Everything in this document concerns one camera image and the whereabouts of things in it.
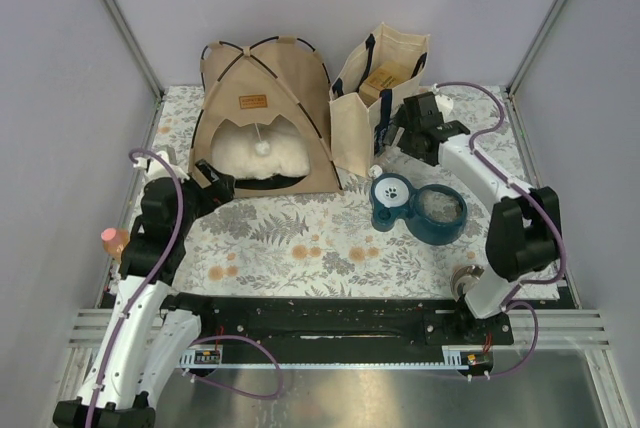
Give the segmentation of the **teal double pet bowl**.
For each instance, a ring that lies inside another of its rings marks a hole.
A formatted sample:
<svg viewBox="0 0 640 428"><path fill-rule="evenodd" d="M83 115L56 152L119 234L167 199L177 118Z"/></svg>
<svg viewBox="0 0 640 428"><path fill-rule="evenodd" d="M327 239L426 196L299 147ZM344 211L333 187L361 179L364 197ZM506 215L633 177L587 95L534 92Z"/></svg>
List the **teal double pet bowl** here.
<svg viewBox="0 0 640 428"><path fill-rule="evenodd" d="M370 188L371 224L388 232L403 221L410 234L433 246L448 245L463 233L467 204L456 190L441 184L415 188L405 177L383 174Z"/></svg>

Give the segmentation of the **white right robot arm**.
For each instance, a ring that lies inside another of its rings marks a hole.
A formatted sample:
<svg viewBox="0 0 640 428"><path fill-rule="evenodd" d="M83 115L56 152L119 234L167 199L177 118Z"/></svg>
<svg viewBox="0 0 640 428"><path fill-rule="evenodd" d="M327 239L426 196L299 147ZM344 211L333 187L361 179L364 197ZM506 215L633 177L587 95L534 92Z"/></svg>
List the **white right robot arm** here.
<svg viewBox="0 0 640 428"><path fill-rule="evenodd" d="M444 119L432 93L405 99L393 124L402 132L398 147L403 153L450 171L490 214L488 264L476 281L459 277L456 308L443 323L446 333L478 343L500 315L514 307L521 287L540 284L536 273L558 263L556 275L548 281L564 276L567 254L558 196L549 187L534 188L501 168L464 124Z"/></svg>

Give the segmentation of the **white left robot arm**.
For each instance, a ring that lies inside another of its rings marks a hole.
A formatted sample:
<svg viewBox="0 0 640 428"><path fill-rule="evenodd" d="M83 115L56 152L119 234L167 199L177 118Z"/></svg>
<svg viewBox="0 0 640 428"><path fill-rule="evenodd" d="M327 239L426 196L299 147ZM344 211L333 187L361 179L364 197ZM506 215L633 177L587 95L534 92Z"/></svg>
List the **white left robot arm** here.
<svg viewBox="0 0 640 428"><path fill-rule="evenodd" d="M195 221L234 198L234 179L207 161L180 178L150 161L140 214L119 268L120 281L103 341L72 400L58 402L57 427L151 427L160 395L183 351L216 334L217 320L196 295L169 293Z"/></svg>

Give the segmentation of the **cream fluffy pillow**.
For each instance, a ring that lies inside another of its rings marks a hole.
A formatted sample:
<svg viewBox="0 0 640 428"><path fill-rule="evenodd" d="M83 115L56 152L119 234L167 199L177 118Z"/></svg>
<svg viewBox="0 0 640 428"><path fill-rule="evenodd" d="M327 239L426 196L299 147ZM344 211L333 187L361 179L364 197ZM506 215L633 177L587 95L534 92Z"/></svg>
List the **cream fluffy pillow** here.
<svg viewBox="0 0 640 428"><path fill-rule="evenodd" d="M271 153L266 157L255 152L255 144L262 140L271 145ZM266 180L275 175L297 178L310 173L305 139L281 116L270 124L242 127L224 121L212 139L211 165L238 180Z"/></svg>

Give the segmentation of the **steel pet bowl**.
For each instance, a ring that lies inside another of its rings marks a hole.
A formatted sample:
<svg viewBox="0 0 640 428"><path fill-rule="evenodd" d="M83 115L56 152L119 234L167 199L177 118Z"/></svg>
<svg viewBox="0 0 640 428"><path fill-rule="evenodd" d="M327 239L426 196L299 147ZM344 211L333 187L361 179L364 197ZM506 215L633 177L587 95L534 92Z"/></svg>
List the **steel pet bowl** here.
<svg viewBox="0 0 640 428"><path fill-rule="evenodd" d="M480 280L484 268L471 264L456 267L450 278L450 288L455 301L460 300Z"/></svg>

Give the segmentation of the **beige fabric pet tent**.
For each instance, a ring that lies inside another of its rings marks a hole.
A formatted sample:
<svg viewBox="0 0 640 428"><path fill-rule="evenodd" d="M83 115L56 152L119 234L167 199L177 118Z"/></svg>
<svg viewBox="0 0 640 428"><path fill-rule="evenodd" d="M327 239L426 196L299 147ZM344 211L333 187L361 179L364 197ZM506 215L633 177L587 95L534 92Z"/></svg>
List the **beige fabric pet tent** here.
<svg viewBox="0 0 640 428"><path fill-rule="evenodd" d="M330 78L319 51L296 36L272 36L250 46L215 41L200 56L204 101L194 128L188 172L203 188L214 164L214 136L225 122L244 128L281 118L305 143L310 173L269 181L238 181L238 198L342 191L331 154Z"/></svg>

